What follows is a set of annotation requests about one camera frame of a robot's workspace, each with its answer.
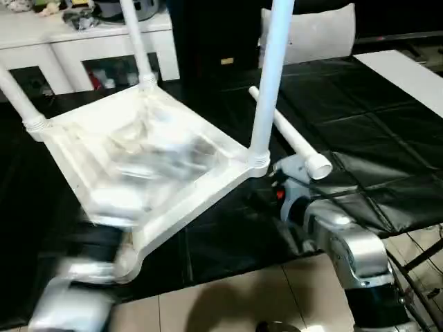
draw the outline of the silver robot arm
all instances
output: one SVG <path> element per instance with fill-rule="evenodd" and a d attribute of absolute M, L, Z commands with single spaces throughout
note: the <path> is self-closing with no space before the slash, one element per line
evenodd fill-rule
<path fill-rule="evenodd" d="M 301 226 L 310 241 L 331 259 L 354 316 L 354 330 L 420 331 L 406 312 L 380 238 L 329 200 L 309 203 L 309 177 L 303 159 L 295 155 L 275 164 L 271 181 L 284 190 L 280 218 Z"/>
<path fill-rule="evenodd" d="M 383 242 L 329 201 L 306 209 L 303 228 L 331 259 L 355 331 L 419 331 L 399 296 Z"/>

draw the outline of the white cushion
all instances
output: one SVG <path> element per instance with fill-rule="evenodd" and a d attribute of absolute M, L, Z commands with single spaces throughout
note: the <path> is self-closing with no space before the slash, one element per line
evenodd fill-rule
<path fill-rule="evenodd" d="M 260 67 L 263 65 L 271 11 L 262 9 Z M 351 54 L 355 38 L 354 4 L 318 14 L 293 15 L 284 64 L 345 57 Z"/>

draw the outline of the cable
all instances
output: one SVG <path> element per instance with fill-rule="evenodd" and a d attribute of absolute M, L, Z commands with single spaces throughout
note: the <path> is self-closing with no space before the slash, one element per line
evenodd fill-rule
<path fill-rule="evenodd" d="M 395 272 L 395 270 L 392 270 L 392 276 L 394 277 L 394 283 L 397 286 L 397 288 L 398 288 L 398 290 L 400 292 L 401 297 L 406 299 L 407 298 L 407 294 L 405 294 L 405 292 L 403 290 L 403 287 L 401 287 L 399 278 L 398 278 L 397 273 Z M 417 312 L 417 309 L 413 306 L 413 304 L 411 304 L 408 300 L 406 300 L 405 307 L 408 309 L 410 315 L 415 319 L 417 324 L 419 324 L 419 326 L 422 329 L 422 331 L 424 331 L 424 332 L 431 332 L 431 328 L 429 328 L 428 324 L 423 319 L 423 317 L 420 316 L 420 314 Z"/>
<path fill-rule="evenodd" d="M 425 249 L 423 249 L 423 247 L 421 246 L 421 245 L 419 245 L 419 243 L 409 234 L 409 233 L 406 233 L 406 235 L 408 235 L 408 237 L 409 237 L 409 239 L 422 251 L 422 252 L 424 252 L 425 251 Z M 431 259 L 431 258 L 428 258 L 427 259 L 427 261 L 429 261 L 431 264 L 432 264 L 432 266 L 434 267 L 434 269 L 436 269 L 436 271 L 439 273 L 439 274 L 441 274 L 442 276 L 443 276 L 443 271 L 440 269 L 440 268 L 438 268 L 438 266 L 437 265 L 435 265 L 435 263 L 433 262 L 433 260 Z"/>
<path fill-rule="evenodd" d="M 391 260 L 394 265 L 399 269 L 400 273 L 403 275 L 404 279 L 408 282 L 409 286 L 412 288 L 420 302 L 422 303 L 424 309 L 428 313 L 429 317 L 431 318 L 434 325 L 437 327 L 438 331 L 442 332 L 443 327 L 440 324 L 439 318 L 432 312 L 432 308 L 429 306 L 429 303 L 426 301 L 426 298 L 423 296 L 423 294 L 420 292 L 420 290 L 417 287 L 417 284 L 412 280 L 408 272 L 404 269 L 404 267 L 397 261 L 397 259 L 392 255 L 389 251 L 386 251 L 388 254 L 389 259 Z"/>

